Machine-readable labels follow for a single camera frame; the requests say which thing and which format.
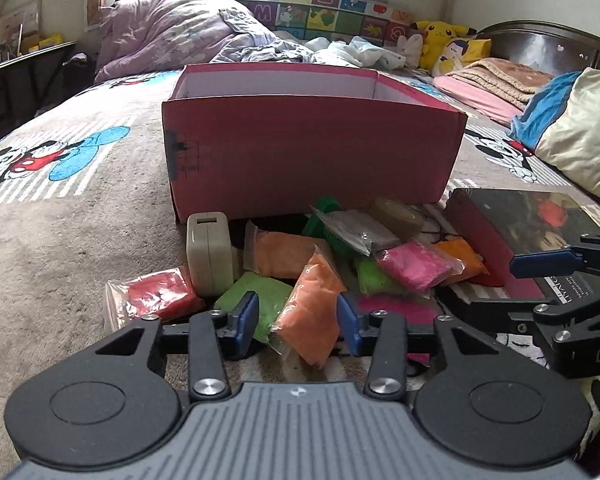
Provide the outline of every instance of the pink cardboard box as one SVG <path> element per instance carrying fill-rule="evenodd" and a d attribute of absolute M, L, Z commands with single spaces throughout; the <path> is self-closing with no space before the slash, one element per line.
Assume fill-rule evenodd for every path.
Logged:
<path fill-rule="evenodd" d="M 187 66 L 162 122 L 179 221 L 436 202 L 466 115 L 374 70 L 300 63 Z"/>

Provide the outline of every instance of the wooden headboard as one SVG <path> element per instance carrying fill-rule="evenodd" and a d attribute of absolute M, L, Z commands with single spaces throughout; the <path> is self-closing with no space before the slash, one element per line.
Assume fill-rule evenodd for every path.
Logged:
<path fill-rule="evenodd" d="M 478 38 L 491 38 L 491 56 L 509 59 L 560 75 L 590 66 L 600 70 L 600 38 L 547 22 L 503 22 L 484 28 Z"/>

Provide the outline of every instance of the mickey mouse print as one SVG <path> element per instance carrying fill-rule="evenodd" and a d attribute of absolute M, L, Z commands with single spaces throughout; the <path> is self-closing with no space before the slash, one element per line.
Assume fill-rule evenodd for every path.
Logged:
<path fill-rule="evenodd" d="M 570 186 L 559 174 L 548 168 L 525 146 L 509 139 L 499 131 L 483 126 L 471 125 L 464 131 L 464 138 L 493 164 L 507 168 L 509 173 L 528 184 L 547 184 L 549 186 Z"/>
<path fill-rule="evenodd" d="M 74 124 L 0 142 L 0 204 L 82 195 L 134 116 Z"/>

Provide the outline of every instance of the picture frame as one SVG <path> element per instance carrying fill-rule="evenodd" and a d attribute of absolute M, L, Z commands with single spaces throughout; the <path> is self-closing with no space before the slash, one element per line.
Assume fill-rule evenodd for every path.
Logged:
<path fill-rule="evenodd" d="M 9 43 L 13 31 L 22 25 L 22 36 L 40 31 L 42 0 L 31 0 L 0 16 L 0 45 Z"/>

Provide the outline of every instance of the desk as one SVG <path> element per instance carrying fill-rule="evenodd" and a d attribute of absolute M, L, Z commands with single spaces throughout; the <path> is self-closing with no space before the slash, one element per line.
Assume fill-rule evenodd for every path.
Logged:
<path fill-rule="evenodd" d="M 75 41 L 63 43 L 0 63 L 0 124 L 14 118 L 13 78 L 17 76 L 17 69 L 25 68 L 28 74 L 28 91 L 33 102 L 33 106 L 30 107 L 32 112 L 29 111 L 20 118 L 29 121 L 35 116 L 36 111 L 43 107 L 54 82 L 62 71 L 62 64 L 74 52 L 75 43 Z M 51 70 L 46 70 L 43 74 L 36 70 L 41 64 L 48 66 L 50 63 Z M 44 79 L 49 72 L 50 75 L 45 82 Z"/>

